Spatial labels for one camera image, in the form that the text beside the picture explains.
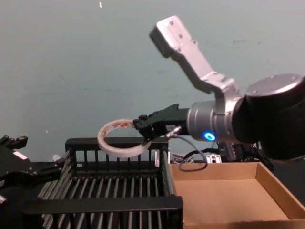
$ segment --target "open cardboard box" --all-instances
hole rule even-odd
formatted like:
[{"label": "open cardboard box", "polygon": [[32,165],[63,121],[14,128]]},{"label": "open cardboard box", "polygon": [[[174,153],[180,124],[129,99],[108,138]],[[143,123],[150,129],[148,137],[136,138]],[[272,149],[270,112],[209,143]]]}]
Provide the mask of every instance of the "open cardboard box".
[{"label": "open cardboard box", "polygon": [[184,229],[305,229],[304,206],[262,163],[209,164],[198,172],[171,164],[171,173]]}]

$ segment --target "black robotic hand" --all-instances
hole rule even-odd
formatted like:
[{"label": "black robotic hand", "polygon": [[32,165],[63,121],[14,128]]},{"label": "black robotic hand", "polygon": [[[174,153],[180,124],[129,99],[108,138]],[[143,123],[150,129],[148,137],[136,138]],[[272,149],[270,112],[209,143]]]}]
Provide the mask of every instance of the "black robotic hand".
[{"label": "black robotic hand", "polygon": [[173,104],[163,110],[149,115],[141,115],[133,121],[135,128],[147,140],[152,141],[176,126],[181,126],[180,135],[188,135],[186,128],[188,108],[179,109],[179,104]]},{"label": "black robotic hand", "polygon": [[51,166],[37,168],[25,155],[16,149],[24,148],[26,136],[16,139],[4,136],[0,139],[0,189],[9,186],[31,188],[39,183],[59,179],[63,165],[54,163]]}]

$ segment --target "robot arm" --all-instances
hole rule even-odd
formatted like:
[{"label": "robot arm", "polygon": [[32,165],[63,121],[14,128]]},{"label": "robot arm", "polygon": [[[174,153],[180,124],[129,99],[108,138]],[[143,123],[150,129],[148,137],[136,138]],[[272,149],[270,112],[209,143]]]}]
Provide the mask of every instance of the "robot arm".
[{"label": "robot arm", "polygon": [[148,140],[177,126],[181,135],[199,141],[261,142],[267,158],[287,161],[304,157],[305,84],[297,74],[282,74],[250,85],[241,95],[234,79],[215,72],[177,16],[159,21],[150,38],[165,58],[177,61],[195,88],[214,93],[215,101],[197,102],[189,109],[174,104],[135,127]]}]

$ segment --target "black plastic crate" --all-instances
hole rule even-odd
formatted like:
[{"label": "black plastic crate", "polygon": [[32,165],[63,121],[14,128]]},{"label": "black plastic crate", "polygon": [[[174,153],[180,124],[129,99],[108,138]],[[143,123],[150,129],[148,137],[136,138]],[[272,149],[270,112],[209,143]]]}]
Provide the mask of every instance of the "black plastic crate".
[{"label": "black plastic crate", "polygon": [[[142,138],[106,141],[126,148]],[[126,160],[103,153],[96,138],[67,140],[61,178],[46,183],[38,199],[22,209],[24,228],[182,228],[183,201],[173,194],[167,153],[165,138],[154,140],[147,153]]]}]

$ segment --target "black cable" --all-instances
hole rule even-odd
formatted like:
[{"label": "black cable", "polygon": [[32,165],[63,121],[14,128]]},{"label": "black cable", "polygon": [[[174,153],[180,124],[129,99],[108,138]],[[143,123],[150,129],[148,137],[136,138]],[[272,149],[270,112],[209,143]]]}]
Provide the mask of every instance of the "black cable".
[{"label": "black cable", "polygon": [[[213,149],[213,148],[206,148],[204,150],[199,150],[199,149],[194,150],[194,151],[192,151],[192,152],[190,152],[190,153],[188,153],[188,154],[186,154],[184,156],[184,158],[180,162],[179,169],[181,171],[183,171],[183,172],[196,172],[196,171],[204,170],[208,166],[208,163],[207,163],[207,161],[205,159],[204,153],[215,153],[215,154],[218,154],[219,152],[220,152],[219,149]],[[204,166],[201,167],[201,168],[194,168],[194,169],[184,169],[184,168],[182,168],[182,165],[185,163],[185,161],[189,157],[193,156],[194,154],[200,154],[202,156],[203,162],[204,162]]]}]

